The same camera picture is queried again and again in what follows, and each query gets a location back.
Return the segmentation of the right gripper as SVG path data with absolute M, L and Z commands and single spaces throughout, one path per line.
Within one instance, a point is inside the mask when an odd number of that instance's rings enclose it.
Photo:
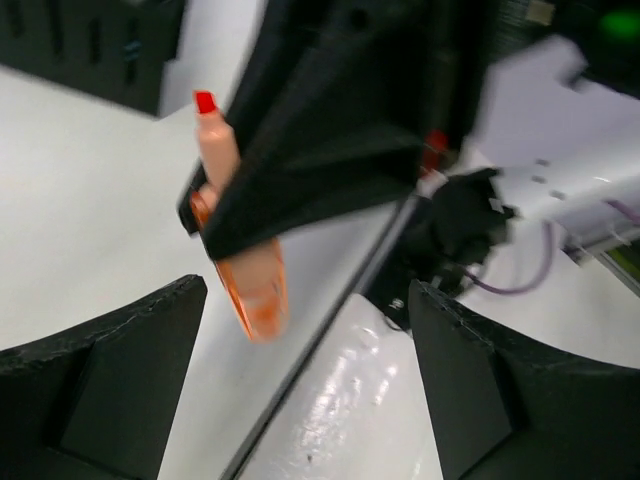
M 221 260 L 408 194 L 457 153 L 495 58 L 499 1 L 269 1 L 223 112 L 240 166 L 201 230 Z M 177 213 L 194 235 L 190 194 Z

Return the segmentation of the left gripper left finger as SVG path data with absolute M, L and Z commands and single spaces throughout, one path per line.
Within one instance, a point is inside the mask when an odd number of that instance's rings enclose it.
M 206 296 L 187 275 L 2 351 L 2 478 L 157 478 Z

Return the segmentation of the orange translucent highlighter pen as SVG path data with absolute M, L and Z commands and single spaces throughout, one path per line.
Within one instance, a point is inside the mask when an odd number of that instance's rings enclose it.
M 279 240 L 246 240 L 244 231 L 208 221 L 233 180 L 241 154 L 233 127 L 208 90 L 193 92 L 199 153 L 204 184 L 190 194 L 189 205 L 203 242 L 214 252 L 214 265 L 239 323 L 249 340 L 264 343 L 277 338 L 289 319 L 287 279 Z

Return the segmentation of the black organizer container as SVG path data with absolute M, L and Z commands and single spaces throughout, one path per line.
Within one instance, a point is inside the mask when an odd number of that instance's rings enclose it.
M 185 1 L 2 0 L 1 64 L 158 116 Z

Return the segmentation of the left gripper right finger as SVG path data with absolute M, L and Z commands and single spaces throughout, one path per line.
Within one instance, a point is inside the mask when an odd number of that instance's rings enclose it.
M 635 479 L 639 373 L 481 316 L 421 282 L 413 340 L 446 479 Z

